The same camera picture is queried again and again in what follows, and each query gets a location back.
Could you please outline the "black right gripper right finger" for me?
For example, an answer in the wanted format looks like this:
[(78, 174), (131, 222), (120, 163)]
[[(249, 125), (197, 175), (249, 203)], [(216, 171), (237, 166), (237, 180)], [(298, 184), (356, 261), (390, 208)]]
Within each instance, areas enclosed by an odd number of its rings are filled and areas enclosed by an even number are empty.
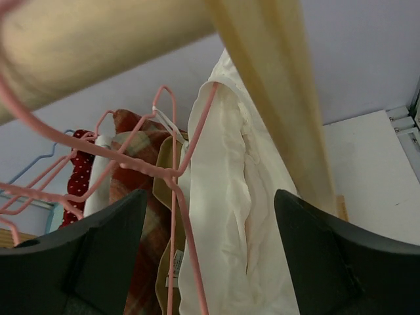
[(418, 314), (419, 246), (338, 219), (286, 190), (274, 208), (301, 314)]

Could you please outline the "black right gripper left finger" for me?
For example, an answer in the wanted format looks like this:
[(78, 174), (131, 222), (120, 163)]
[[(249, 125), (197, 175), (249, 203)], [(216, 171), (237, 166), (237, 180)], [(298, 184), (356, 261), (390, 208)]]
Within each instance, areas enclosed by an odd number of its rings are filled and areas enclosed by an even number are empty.
[(69, 226), (1, 249), (2, 314), (122, 314), (146, 214), (134, 190)]

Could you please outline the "tan skirt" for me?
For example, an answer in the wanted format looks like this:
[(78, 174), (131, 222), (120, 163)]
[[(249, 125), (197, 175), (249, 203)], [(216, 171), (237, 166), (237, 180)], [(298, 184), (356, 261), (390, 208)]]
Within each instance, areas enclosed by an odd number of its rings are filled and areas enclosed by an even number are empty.
[[(172, 167), (172, 136), (167, 136), (162, 142), (159, 153), (157, 155), (158, 167), (169, 168)], [(160, 258), (157, 269), (157, 278), (155, 283), (155, 292), (158, 303), (161, 307), (161, 313), (167, 313), (168, 303), (168, 288), (166, 287), (166, 278), (169, 272), (170, 252), (171, 252), (171, 204), (172, 204), (172, 190), (167, 186), (165, 181), (161, 178), (155, 178), (152, 188), (154, 197), (160, 202), (163, 207), (163, 226), (164, 231), (168, 233), (164, 252)], [(179, 205), (176, 206), (175, 211), (175, 252), (184, 252), (186, 236), (182, 223), (182, 217), (179, 210)]]

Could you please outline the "red polka dot skirt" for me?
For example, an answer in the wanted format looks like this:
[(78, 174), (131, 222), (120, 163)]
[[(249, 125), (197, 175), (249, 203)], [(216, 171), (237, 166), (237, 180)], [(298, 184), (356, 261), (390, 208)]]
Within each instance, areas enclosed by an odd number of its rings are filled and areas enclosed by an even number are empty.
[[(74, 132), (73, 137), (82, 138), (86, 133), (90, 133), (90, 131), (78, 129)], [(75, 157), (70, 160), (73, 164), (73, 171), (67, 185), (68, 194), (82, 196), (88, 190), (94, 158), (94, 155), (78, 150)], [(69, 203), (73, 208), (83, 213), (85, 201), (69, 201)], [(62, 223), (58, 228), (63, 228), (77, 221), (78, 219), (73, 213), (64, 210)]]

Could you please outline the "red plaid skirt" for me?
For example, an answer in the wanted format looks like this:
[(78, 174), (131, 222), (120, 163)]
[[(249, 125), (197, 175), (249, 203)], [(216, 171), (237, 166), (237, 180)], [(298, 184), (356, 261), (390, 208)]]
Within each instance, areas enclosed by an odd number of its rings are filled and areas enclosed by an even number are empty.
[[(162, 124), (146, 120), (124, 154), (155, 165), (160, 146), (167, 136), (169, 133)], [(136, 189), (145, 190), (148, 195), (143, 231), (123, 313), (161, 314), (155, 283), (168, 233), (163, 226), (163, 207), (152, 193), (154, 179), (132, 169), (122, 169), (118, 164), (113, 166), (110, 174), (111, 203)]]

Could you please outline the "teal plastic bin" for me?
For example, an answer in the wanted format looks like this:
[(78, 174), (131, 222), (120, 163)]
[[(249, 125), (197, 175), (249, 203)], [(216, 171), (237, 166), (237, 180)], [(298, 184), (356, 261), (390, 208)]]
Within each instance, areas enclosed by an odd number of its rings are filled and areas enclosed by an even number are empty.
[(54, 232), (62, 224), (64, 208), (59, 204), (36, 203), (30, 208), (31, 234), (41, 236)]

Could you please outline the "wooden clothes rack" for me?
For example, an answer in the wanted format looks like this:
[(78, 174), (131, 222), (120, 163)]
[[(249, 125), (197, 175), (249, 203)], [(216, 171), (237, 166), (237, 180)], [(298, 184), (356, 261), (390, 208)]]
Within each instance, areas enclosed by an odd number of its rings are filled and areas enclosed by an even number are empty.
[(217, 32), (301, 197), (339, 214), (299, 1), (2, 1), (1, 123)]

